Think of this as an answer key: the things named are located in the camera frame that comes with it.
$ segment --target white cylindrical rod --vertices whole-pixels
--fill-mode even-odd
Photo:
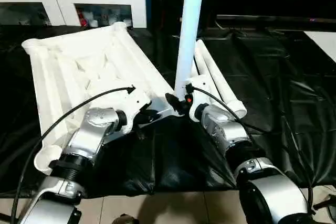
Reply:
[[[220,96],[223,98],[223,101],[237,114],[239,118],[243,118],[247,113],[245,106],[237,99],[236,95],[225,80],[203,41],[199,40],[197,42],[197,48],[201,50],[203,59],[208,67],[212,79],[215,82]]]
[[[175,78],[175,95],[184,101],[185,82],[191,76],[199,13],[202,0],[184,0],[180,46]]]
[[[200,47],[198,46],[198,42],[196,43],[196,47],[195,47],[195,61],[197,64],[197,68],[199,70],[200,74],[205,74],[208,78],[209,78],[209,87],[210,87],[210,91],[211,94],[213,94],[215,97],[217,97],[218,99],[221,100],[221,96],[219,95],[216,85],[213,82],[212,78],[211,78],[211,74],[208,70],[208,67],[203,59],[203,55],[202,55],[202,51],[200,49]],[[219,107],[222,107],[218,102],[216,102],[214,99],[210,99],[212,104],[215,104]]]

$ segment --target white plastic part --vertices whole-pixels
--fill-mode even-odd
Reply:
[[[45,148],[65,143],[91,107],[124,110],[128,124],[106,141],[127,134],[139,109],[152,102],[149,109],[157,110],[161,118],[176,115],[165,98],[173,89],[128,34],[126,24],[57,36],[29,39],[22,43],[30,55],[34,87],[38,104],[41,132],[44,133],[57,119],[84,100],[107,90],[135,86],[126,91],[107,94],[92,101],[60,122],[43,141]],[[49,159],[41,163],[37,154],[36,168],[47,173]]]
[[[191,85],[193,87],[203,89],[206,92],[211,92],[210,88],[209,88],[208,77],[204,74],[202,74],[200,76],[191,77],[191,78],[188,79],[187,82],[191,83]],[[211,104],[210,97],[207,96],[204,93],[201,93],[201,92],[195,90],[194,95],[193,95],[193,104],[192,104],[192,106],[190,107],[190,110],[189,110],[189,117],[190,117],[191,120],[193,120],[196,123],[198,123],[199,120],[195,117],[195,111],[196,111],[197,107],[200,104],[203,104],[203,103]]]
[[[175,95],[184,101],[185,85],[191,76],[199,13],[202,0],[184,0],[180,46],[175,78]]]
[[[219,95],[219,93],[217,91],[216,85],[213,82],[213,80],[211,78],[211,74],[210,74],[210,72],[208,70],[208,67],[206,66],[206,63],[205,63],[205,61],[203,59],[202,51],[201,51],[200,47],[198,47],[198,46],[195,47],[195,61],[196,61],[199,73],[206,75],[206,77],[208,78],[208,82],[207,83],[209,85],[210,93],[212,95],[214,95],[215,97],[217,97],[218,99],[221,100],[221,96]],[[210,101],[211,101],[212,104],[217,105],[218,107],[222,107],[214,99],[210,98]]]
[[[233,110],[239,118],[243,118],[247,114],[245,106],[235,96],[202,40],[197,41],[196,48],[201,52],[211,77],[226,105]]]
[[[60,158],[62,148],[58,145],[49,145],[39,151],[34,158],[34,165],[39,171],[50,175],[52,169],[49,163]]]

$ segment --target white table surface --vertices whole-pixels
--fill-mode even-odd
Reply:
[[[305,31],[333,61],[336,62],[336,33],[324,31]]]

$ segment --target black connector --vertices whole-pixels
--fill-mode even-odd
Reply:
[[[135,90],[135,86],[132,85],[132,87],[127,88],[127,93],[130,94]]]
[[[192,92],[194,92],[194,87],[191,85],[191,83],[187,84],[185,86],[185,90],[187,91],[188,94],[191,94]]]

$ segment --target white plastic tray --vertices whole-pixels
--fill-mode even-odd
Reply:
[[[173,89],[127,33],[125,23],[22,43],[30,55],[41,132],[84,100],[109,89],[134,85],[152,101],[161,118],[174,114],[165,99]],[[35,167],[48,174],[85,111],[92,106],[118,108],[126,91],[105,95],[62,121],[43,141]]]

